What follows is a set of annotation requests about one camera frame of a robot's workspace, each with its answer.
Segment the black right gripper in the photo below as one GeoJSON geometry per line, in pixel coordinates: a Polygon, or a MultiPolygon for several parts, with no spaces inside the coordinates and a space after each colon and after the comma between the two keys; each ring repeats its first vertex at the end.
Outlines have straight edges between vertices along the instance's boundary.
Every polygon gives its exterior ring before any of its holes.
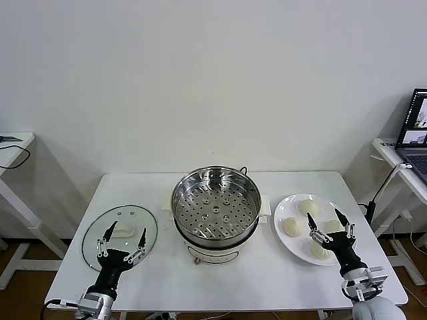
{"type": "Polygon", "coordinates": [[[334,209],[334,211],[346,232],[325,234],[318,229],[313,217],[308,213],[309,236],[325,250],[334,253],[340,264],[340,274],[346,274],[352,270],[364,268],[364,262],[357,256],[352,247],[356,238],[354,234],[355,225],[350,223],[348,218],[341,213],[339,209],[334,209]]]}

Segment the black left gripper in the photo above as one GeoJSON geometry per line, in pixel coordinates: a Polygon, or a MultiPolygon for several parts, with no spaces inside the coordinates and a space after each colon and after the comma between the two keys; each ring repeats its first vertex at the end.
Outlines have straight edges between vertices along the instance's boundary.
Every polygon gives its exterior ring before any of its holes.
{"type": "Polygon", "coordinates": [[[100,293],[107,296],[117,295],[119,278],[123,272],[133,268],[133,264],[138,264],[145,257],[146,231],[143,229],[137,249],[133,253],[108,249],[108,243],[113,235],[117,221],[106,229],[103,237],[97,240],[97,260],[101,265],[101,271],[97,276],[95,284],[90,287],[91,293],[100,293]]]}

